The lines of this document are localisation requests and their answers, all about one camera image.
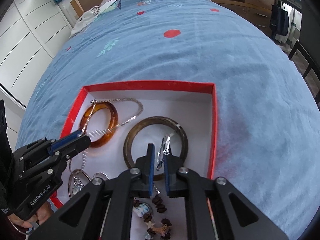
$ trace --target star charm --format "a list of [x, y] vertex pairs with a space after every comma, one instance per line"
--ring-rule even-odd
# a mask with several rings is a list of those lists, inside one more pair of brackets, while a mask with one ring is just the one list
[[152, 223], [151, 221], [149, 221], [148, 223], [146, 223], [146, 225], [148, 226], [148, 229], [149, 229], [149, 228], [152, 228], [155, 225], [155, 223]]

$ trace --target floor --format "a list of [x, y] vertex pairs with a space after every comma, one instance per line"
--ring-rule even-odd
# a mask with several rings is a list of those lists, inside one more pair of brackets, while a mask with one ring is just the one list
[[[283, 50], [283, 52], [285, 54], [289, 55], [289, 52], [291, 51], [291, 49], [285, 48], [279, 44], [277, 44], [277, 45], [279, 47], [281, 47], [281, 49]], [[293, 55], [291, 60], [294, 62], [298, 71], [302, 75], [308, 67], [308, 62], [306, 60], [304, 60], [304, 58], [301, 54], [298, 55], [297, 53]], [[310, 89], [313, 97], [315, 97], [320, 89], [320, 80], [316, 77], [316, 74], [314, 73], [313, 70], [311, 70], [309, 72], [309, 74], [306, 76], [305, 81], [306, 81], [306, 84], [307, 84], [308, 88]]]

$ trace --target human hand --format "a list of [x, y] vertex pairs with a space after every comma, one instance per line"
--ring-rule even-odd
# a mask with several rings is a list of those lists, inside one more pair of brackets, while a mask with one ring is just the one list
[[24, 227], [24, 228], [31, 228], [32, 225], [30, 222], [37, 222], [39, 220], [39, 225], [43, 224], [51, 215], [53, 211], [51, 209], [51, 205], [48, 201], [46, 201], [34, 214], [29, 220], [23, 221], [15, 214], [11, 214], [8, 218], [11, 220], [12, 223], [15, 225]]

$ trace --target watch face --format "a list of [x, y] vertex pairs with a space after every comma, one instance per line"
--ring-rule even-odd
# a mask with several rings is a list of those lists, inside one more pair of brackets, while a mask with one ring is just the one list
[[77, 194], [81, 189], [83, 189], [83, 186], [82, 185], [74, 185], [72, 187], [72, 193], [73, 195]]

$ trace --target black bag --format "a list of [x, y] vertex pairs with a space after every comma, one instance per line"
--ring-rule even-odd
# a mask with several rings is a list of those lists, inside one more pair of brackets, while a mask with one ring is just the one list
[[288, 12], [279, 5], [278, 3], [278, 5], [272, 6], [270, 29], [274, 35], [287, 36], [289, 30], [289, 15]]

